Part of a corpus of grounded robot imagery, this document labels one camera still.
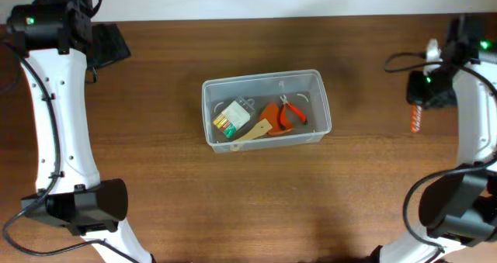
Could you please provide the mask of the orange handled corkscrew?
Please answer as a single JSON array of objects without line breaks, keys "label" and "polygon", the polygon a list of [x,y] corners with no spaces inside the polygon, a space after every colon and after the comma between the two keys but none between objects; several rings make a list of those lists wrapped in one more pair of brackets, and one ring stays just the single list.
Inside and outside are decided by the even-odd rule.
[{"label": "orange handled corkscrew", "polygon": [[421,129],[422,122],[422,107],[413,106],[412,107],[412,118],[411,118],[411,131],[413,133],[418,133]]}]

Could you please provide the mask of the red handled pliers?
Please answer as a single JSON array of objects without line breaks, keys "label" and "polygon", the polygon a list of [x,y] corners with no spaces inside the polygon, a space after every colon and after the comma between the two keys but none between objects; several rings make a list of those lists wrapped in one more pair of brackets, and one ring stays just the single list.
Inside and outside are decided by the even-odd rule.
[{"label": "red handled pliers", "polygon": [[303,125],[308,124],[308,118],[305,113],[292,104],[285,95],[280,96],[280,101],[281,107],[278,120],[282,130],[292,130],[295,119],[299,119]]}]

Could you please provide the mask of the orange scraper wooden handle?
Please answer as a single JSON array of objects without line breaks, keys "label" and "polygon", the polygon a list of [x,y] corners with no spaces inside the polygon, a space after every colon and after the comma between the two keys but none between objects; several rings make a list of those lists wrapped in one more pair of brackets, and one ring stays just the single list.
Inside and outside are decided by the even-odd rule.
[{"label": "orange scraper wooden handle", "polygon": [[261,112],[259,121],[245,135],[235,140],[235,144],[230,146],[231,151],[239,151],[244,145],[244,141],[255,140],[265,135],[276,136],[290,132],[282,130],[279,124],[278,115],[281,105],[275,102],[269,103]]}]

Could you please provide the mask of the clear plastic container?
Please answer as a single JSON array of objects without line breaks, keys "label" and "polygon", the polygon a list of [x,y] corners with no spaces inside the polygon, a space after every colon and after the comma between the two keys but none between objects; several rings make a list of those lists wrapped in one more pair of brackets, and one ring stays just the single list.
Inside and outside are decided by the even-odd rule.
[{"label": "clear plastic container", "polygon": [[205,81],[202,114],[216,153],[309,144],[332,130],[325,86],[314,69]]}]

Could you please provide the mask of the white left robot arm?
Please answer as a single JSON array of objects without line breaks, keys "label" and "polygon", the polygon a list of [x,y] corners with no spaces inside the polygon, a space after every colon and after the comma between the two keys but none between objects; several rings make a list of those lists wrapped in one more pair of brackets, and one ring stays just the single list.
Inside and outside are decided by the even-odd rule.
[{"label": "white left robot arm", "polygon": [[127,221],[128,192],[102,180],[89,139],[85,75],[130,56],[114,24],[93,24],[101,0],[34,0],[12,8],[5,45],[20,63],[33,103],[36,191],[20,217],[64,228],[107,262],[152,262]]}]

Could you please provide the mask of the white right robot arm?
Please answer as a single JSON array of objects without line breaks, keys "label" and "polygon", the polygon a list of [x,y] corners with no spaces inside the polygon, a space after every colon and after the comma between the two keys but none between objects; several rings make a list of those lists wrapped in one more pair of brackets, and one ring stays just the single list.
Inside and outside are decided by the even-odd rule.
[{"label": "white right robot arm", "polygon": [[421,112],[457,107],[455,168],[418,180],[402,205],[406,234],[368,262],[441,262],[446,254],[496,240],[496,43],[477,16],[453,19],[444,43],[429,41],[409,73],[412,131]]}]

